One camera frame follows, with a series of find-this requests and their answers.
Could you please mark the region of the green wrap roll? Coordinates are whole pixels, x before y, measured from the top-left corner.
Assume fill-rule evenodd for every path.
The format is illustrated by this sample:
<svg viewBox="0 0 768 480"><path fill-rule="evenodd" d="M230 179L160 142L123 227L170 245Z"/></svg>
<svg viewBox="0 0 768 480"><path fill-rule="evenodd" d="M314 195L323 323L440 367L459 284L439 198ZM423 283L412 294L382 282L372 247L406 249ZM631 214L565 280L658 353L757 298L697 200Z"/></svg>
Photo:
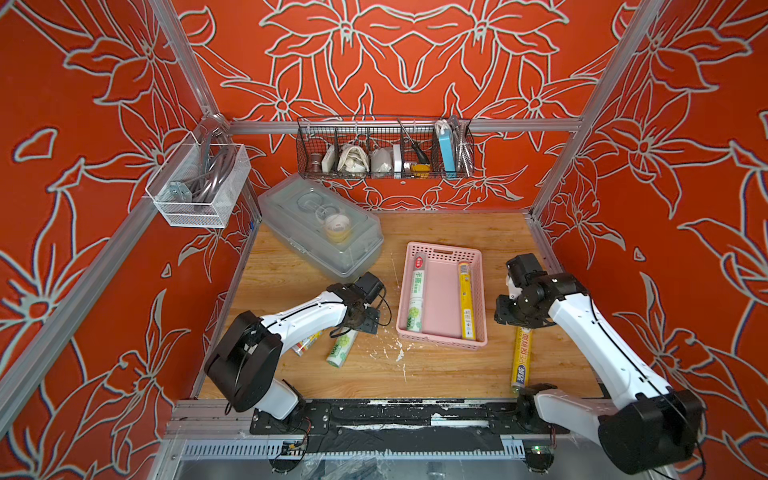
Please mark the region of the green wrap roll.
<svg viewBox="0 0 768 480"><path fill-rule="evenodd" d="M341 368L350 354L357 335L358 332L356 330L349 330L344 335L339 336L327 356L326 361L331 366Z"/></svg>
<svg viewBox="0 0 768 480"><path fill-rule="evenodd" d="M426 260L423 255L415 257L412 272L409 306L406 328L411 332L421 332L423 327L423 304L425 292Z"/></svg>

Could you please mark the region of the yellow wrap roll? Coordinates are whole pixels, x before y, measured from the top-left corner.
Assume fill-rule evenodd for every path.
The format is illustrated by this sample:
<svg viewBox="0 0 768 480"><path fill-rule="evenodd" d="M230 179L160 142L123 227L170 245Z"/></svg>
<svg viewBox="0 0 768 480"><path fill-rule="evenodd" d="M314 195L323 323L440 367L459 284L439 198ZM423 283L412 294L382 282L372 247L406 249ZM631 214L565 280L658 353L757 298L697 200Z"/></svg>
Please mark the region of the yellow wrap roll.
<svg viewBox="0 0 768 480"><path fill-rule="evenodd" d="M298 355L305 354L315 343L323 336L323 332L319 331L313 335L306 337L292 347L292 350Z"/></svg>
<svg viewBox="0 0 768 480"><path fill-rule="evenodd" d="M470 263L463 261L458 264L460 308L462 321L462 338L464 340L476 340L476 328L474 321L473 293Z"/></svg>
<svg viewBox="0 0 768 480"><path fill-rule="evenodd" d="M518 391L528 385L530 378L533 331L518 327L515 338L511 388Z"/></svg>

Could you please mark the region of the pink plastic basket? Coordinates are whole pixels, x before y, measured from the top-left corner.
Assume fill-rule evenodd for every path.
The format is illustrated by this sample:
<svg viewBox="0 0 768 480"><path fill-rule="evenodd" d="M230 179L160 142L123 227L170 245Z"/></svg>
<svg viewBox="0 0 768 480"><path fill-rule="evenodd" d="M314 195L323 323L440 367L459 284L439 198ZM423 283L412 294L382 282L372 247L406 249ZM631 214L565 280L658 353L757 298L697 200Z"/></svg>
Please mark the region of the pink plastic basket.
<svg viewBox="0 0 768 480"><path fill-rule="evenodd" d="M426 264L421 332L406 328L413 263L423 255ZM471 268L476 340L462 338L458 264ZM477 249L412 241L407 245L396 323L398 335L409 341L476 351L488 343L482 253Z"/></svg>

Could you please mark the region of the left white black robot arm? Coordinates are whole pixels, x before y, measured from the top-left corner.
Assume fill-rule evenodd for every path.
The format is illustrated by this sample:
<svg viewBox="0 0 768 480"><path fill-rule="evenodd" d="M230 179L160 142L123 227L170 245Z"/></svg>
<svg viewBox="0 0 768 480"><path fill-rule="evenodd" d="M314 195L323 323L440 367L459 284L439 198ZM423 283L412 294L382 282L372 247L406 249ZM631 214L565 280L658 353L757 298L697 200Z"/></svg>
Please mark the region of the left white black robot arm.
<svg viewBox="0 0 768 480"><path fill-rule="evenodd" d="M281 357L315 334L332 338L374 335L382 325L380 307L386 287L370 272L348 284L335 283L318 296L283 312L263 317L251 311L236 316L204 365L204 372L238 413L255 409L276 420L296 414L298 391L276 378Z"/></svg>

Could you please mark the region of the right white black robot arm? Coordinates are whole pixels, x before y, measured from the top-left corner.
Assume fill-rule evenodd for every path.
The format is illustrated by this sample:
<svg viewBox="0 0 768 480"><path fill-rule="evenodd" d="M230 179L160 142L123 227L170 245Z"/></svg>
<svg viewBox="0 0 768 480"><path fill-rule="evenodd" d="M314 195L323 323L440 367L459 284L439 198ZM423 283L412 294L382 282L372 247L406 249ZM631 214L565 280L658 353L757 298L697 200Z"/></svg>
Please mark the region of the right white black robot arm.
<svg viewBox="0 0 768 480"><path fill-rule="evenodd" d="M608 392L608 400L567 394L552 384L518 389L515 417L529 431L561 426L599 445L625 474L692 458L703 403L674 389L649 367L602 316L589 291L569 273L548 273L533 254L507 261L508 294L494 319L530 330L560 327Z"/></svg>

